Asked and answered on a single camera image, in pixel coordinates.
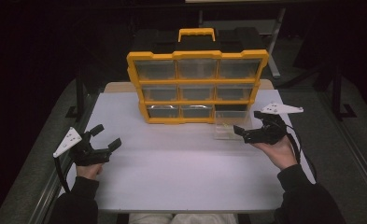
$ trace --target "person's hand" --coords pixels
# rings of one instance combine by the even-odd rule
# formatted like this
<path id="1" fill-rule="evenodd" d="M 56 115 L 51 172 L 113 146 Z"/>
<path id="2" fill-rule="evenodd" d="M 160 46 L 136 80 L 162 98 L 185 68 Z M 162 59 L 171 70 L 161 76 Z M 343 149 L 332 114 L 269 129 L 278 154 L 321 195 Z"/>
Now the person's hand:
<path id="1" fill-rule="evenodd" d="M 102 163 L 89 165 L 89 166 L 76 166 L 78 176 L 85 177 L 87 179 L 95 180 L 96 176 L 102 173 Z"/>
<path id="2" fill-rule="evenodd" d="M 265 143 L 255 143 L 251 145 L 263 151 L 270 158 L 271 162 L 280 170 L 297 164 L 290 140 L 286 135 L 274 145 Z"/>

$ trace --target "dark background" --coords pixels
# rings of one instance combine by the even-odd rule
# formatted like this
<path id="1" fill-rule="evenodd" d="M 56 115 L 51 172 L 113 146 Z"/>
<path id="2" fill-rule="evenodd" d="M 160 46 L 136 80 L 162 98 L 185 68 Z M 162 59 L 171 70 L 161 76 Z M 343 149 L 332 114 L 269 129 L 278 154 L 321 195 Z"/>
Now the dark background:
<path id="1" fill-rule="evenodd" d="M 175 30 L 198 22 L 198 8 L 104 0 L 91 5 L 100 9 L 89 10 L 88 3 L 0 1 L 0 206 L 55 102 L 78 72 L 89 92 L 129 80 L 125 57 L 136 30 Z M 134 7 L 144 3 L 150 7 Z M 205 19 L 274 17 L 277 7 L 243 8 L 207 7 Z M 367 103 L 366 1 L 288 5 L 279 37 L 297 36 L 304 42 L 296 66 L 332 60 Z"/>

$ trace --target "table surface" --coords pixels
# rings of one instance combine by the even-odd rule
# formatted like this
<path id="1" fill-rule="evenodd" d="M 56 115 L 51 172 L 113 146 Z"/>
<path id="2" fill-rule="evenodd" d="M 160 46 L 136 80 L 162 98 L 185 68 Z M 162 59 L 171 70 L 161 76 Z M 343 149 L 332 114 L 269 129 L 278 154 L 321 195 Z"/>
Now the table surface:
<path id="1" fill-rule="evenodd" d="M 259 90 L 251 111 L 271 101 L 282 103 L 278 91 Z M 282 118 L 291 125 L 287 115 Z M 101 210 L 248 213 L 282 203 L 279 170 L 243 140 L 214 139 L 212 124 L 147 124 L 135 92 L 101 93 L 87 130 L 98 124 L 105 130 L 92 138 L 93 148 L 105 148 L 117 137 L 122 141 L 98 176 L 95 199 Z M 261 121 L 252 118 L 252 125 L 260 128 Z M 314 183 L 304 156 L 302 166 Z M 72 166 L 70 188 L 75 175 Z"/>

